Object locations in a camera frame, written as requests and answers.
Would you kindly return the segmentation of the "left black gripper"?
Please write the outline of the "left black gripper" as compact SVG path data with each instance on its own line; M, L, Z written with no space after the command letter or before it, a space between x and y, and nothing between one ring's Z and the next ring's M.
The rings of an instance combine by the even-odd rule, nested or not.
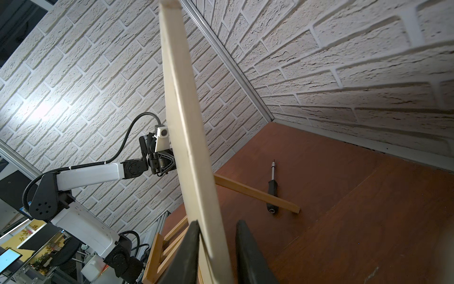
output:
M176 160L171 149L149 153L148 164L152 174L157 176L176 170Z

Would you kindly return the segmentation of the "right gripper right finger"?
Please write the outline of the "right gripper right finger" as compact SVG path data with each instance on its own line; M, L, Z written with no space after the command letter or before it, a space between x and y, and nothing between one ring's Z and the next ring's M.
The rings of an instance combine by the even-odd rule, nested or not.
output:
M237 278L239 284L278 284L244 220L236 224Z

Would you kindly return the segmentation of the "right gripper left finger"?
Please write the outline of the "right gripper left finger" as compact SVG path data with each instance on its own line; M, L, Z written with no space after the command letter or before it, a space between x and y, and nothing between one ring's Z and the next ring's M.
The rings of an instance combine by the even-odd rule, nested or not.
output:
M200 235L198 221L192 221L175 257L159 279L159 284L197 283Z

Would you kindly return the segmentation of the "plywood board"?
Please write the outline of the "plywood board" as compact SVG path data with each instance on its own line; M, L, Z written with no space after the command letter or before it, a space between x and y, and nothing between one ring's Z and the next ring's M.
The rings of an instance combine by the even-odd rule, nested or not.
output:
M227 238L180 2L160 1L159 18L166 120L186 215L201 229L202 279L206 284L232 284Z

